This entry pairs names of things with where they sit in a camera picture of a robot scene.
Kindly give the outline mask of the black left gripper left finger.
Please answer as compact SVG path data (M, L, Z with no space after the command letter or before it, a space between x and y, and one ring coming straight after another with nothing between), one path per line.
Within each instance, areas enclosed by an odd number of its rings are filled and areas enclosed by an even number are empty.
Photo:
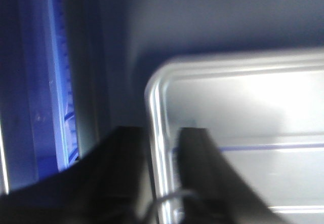
M67 170L1 196L1 223L140 223L147 135L118 127Z

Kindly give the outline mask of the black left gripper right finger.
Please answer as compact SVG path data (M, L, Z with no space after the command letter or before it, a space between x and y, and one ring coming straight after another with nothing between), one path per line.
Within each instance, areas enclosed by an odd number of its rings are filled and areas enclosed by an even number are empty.
M183 223L287 223L229 165L206 129L182 128L177 163Z

